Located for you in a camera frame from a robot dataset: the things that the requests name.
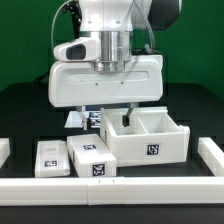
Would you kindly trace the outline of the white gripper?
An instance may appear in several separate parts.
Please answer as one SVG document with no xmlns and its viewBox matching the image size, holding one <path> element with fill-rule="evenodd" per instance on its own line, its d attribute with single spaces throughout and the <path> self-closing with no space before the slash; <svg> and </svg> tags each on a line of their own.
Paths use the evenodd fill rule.
<svg viewBox="0 0 224 224">
<path fill-rule="evenodd" d="M 130 126 L 136 102 L 158 101 L 163 94 L 161 55 L 133 56 L 121 72 L 96 72 L 90 62 L 53 64 L 48 96 L 55 107 L 77 106 L 84 130 L 86 105 L 130 103 L 122 125 Z"/>
</svg>

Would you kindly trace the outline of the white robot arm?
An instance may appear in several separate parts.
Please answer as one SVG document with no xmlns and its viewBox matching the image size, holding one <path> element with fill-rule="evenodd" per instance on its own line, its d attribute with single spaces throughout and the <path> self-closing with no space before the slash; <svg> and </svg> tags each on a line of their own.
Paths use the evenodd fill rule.
<svg viewBox="0 0 224 224">
<path fill-rule="evenodd" d="M 55 107 L 157 101 L 163 57 L 153 32 L 170 27 L 182 0 L 73 0 L 79 37 L 53 48 L 48 96 Z"/>
</svg>

